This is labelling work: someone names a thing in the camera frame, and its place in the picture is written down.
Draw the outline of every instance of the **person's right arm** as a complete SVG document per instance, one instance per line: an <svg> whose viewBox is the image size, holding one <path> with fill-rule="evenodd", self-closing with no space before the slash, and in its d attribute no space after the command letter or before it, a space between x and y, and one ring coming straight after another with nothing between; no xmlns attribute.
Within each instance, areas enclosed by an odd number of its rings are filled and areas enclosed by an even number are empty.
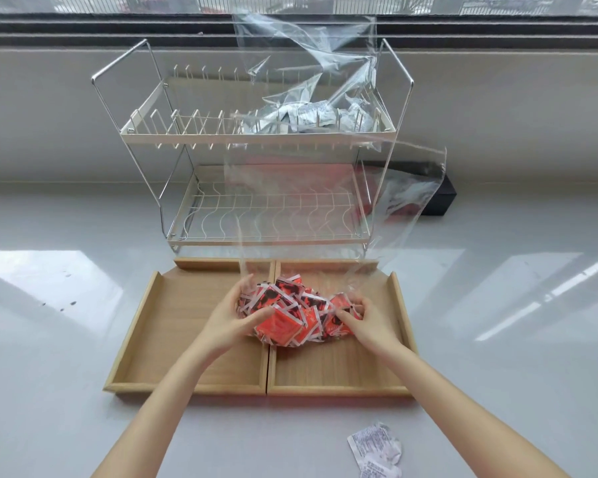
<svg viewBox="0 0 598 478"><path fill-rule="evenodd" d="M369 299L352 300L363 320L342 310L337 316L397 375L478 478L568 478L532 443L401 344Z"/></svg>

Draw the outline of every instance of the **window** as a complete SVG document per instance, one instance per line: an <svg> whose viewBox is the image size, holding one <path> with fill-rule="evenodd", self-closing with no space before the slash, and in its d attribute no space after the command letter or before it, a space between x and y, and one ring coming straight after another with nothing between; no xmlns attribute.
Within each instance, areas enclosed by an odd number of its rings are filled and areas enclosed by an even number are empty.
<svg viewBox="0 0 598 478"><path fill-rule="evenodd" d="M0 14L598 16L598 0L0 0Z"/></svg>

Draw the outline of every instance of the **person's hand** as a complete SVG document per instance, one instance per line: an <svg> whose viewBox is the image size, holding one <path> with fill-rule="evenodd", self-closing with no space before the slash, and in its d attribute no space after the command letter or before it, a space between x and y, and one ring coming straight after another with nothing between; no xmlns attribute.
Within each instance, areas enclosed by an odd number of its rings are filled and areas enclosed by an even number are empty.
<svg viewBox="0 0 598 478"><path fill-rule="evenodd" d="M345 310L338 309L337 317L350 327L356 338L370 352L383 355L395 346L402 345L394 333L390 320L382 313L369 298L351 295L350 301L354 309L363 315L358 321Z"/></svg>
<svg viewBox="0 0 598 478"><path fill-rule="evenodd" d="M252 275L238 281L217 304L193 344L202 346L211 356L219 357L254 327L271 317L274 313L272 307L264 307L244 319L238 317L239 295L250 291L253 286Z"/></svg>

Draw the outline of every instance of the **person's left arm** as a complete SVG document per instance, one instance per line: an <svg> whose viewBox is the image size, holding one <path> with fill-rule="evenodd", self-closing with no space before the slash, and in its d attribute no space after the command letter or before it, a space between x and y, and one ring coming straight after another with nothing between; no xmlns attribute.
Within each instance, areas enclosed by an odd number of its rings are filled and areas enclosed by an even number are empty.
<svg viewBox="0 0 598 478"><path fill-rule="evenodd" d="M212 361L273 313L272 308L267 307L245 319L237 317L237 299L251 285L252 275L249 275L237 282L217 305L199 336L173 364L92 478L157 476L201 374Z"/></svg>

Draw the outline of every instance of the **dish rack lower shelf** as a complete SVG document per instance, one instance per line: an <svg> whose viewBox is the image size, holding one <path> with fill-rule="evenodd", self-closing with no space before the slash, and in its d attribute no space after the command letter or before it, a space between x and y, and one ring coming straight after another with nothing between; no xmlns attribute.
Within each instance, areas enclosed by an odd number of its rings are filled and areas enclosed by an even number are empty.
<svg viewBox="0 0 598 478"><path fill-rule="evenodd" d="M304 187L290 182L226 183L221 171L199 168L191 177L168 241L179 245L292 245L367 243L364 213L367 183L351 164L278 165L273 173L296 181L297 171L326 175L307 178ZM264 180L271 172L247 167Z"/></svg>

